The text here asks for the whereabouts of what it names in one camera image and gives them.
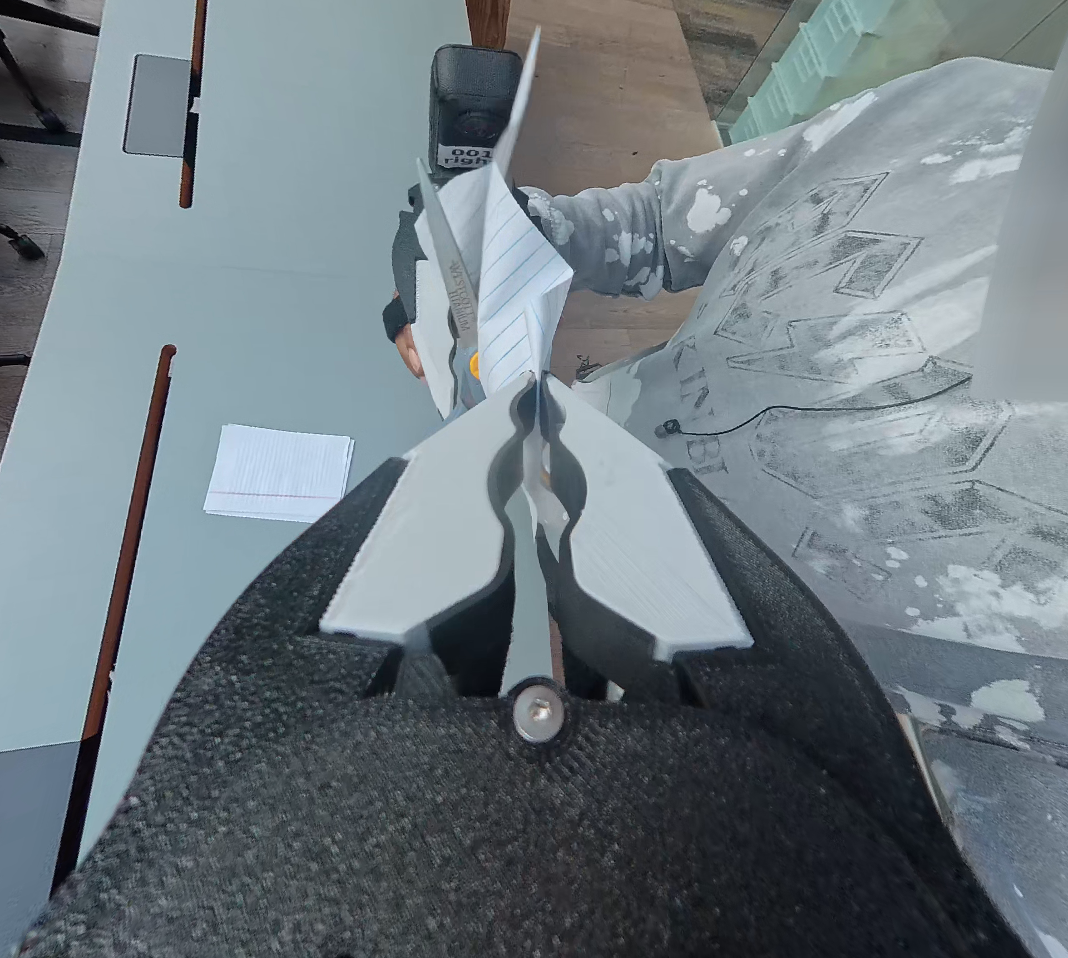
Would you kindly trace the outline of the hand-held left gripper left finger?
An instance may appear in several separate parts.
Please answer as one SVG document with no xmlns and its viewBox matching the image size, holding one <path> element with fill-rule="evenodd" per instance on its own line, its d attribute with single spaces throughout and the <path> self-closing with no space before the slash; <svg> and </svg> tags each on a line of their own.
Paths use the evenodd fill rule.
<svg viewBox="0 0 1068 958">
<path fill-rule="evenodd" d="M 535 398 L 524 372 L 404 455 L 322 633 L 426 648 L 446 619 L 499 586 L 514 553 L 505 508 L 524 479 Z"/>
</svg>

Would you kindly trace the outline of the lined paper sheet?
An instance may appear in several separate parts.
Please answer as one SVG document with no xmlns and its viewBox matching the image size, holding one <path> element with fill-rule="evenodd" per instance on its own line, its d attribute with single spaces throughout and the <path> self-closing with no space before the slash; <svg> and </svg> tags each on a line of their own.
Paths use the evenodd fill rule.
<svg viewBox="0 0 1068 958">
<path fill-rule="evenodd" d="M 471 371 L 483 397 L 525 372 L 536 385 L 549 376 L 554 336 L 569 296 L 573 269 L 516 199 L 509 177 L 535 80 L 542 29 L 535 27 L 503 134 L 492 151 L 482 264 L 478 289 L 478 347 Z M 451 421 L 462 414 L 443 421 Z"/>
</svg>

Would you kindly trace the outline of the grey desk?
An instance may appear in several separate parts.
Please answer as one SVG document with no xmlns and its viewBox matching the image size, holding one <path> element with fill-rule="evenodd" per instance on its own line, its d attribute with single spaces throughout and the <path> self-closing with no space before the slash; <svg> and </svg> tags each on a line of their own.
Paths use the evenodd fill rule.
<svg viewBox="0 0 1068 958">
<path fill-rule="evenodd" d="M 170 384 L 86 851 L 214 623 L 301 525 L 205 511 L 223 426 L 436 426 L 383 335 L 433 54 L 465 0 L 106 0 L 51 295 L 2 456 L 2 866 L 49 892 L 165 347 Z M 183 157 L 124 151 L 138 53 L 192 63 Z"/>
</svg>

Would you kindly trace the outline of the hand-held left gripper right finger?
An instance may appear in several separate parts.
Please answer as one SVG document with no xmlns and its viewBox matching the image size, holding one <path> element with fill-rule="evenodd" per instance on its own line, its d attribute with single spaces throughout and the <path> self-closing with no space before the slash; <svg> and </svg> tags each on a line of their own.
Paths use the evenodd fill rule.
<svg viewBox="0 0 1068 958">
<path fill-rule="evenodd" d="M 541 380 L 540 411 L 548 488 L 567 513 L 559 622 L 574 653 L 652 663 L 752 647 L 671 465 L 554 376 Z"/>
</svg>

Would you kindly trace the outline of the person's grey splattered sweatshirt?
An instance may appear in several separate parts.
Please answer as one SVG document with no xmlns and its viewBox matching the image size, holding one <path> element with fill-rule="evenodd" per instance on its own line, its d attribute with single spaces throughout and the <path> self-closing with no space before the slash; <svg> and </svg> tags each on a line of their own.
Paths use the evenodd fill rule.
<svg viewBox="0 0 1068 958">
<path fill-rule="evenodd" d="M 663 347 L 575 392 L 691 470 L 845 625 L 919 726 L 956 839 L 1066 955 L 1067 416 L 981 396 L 997 237 L 1055 71 L 956 58 L 732 144 L 759 193 Z"/>
</svg>

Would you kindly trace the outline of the grey and yellow scissors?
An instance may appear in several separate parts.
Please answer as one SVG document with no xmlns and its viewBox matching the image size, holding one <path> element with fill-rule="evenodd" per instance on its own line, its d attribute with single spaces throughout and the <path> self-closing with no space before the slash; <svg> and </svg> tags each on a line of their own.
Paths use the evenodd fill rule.
<svg viewBox="0 0 1068 958">
<path fill-rule="evenodd" d="M 424 159 L 416 167 L 423 209 L 415 227 L 425 259 L 415 263 L 411 326 L 434 406 L 447 420 L 483 397 L 472 360 L 490 168 L 463 172 L 439 188 Z"/>
</svg>

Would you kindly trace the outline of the stack of lined paper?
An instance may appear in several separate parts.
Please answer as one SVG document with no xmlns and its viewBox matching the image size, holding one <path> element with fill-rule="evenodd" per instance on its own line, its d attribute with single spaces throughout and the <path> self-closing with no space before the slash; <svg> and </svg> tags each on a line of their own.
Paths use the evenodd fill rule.
<svg viewBox="0 0 1068 958">
<path fill-rule="evenodd" d="M 203 508 L 212 515 L 314 524 L 344 497 L 354 446 L 347 435 L 226 424 Z"/>
</svg>

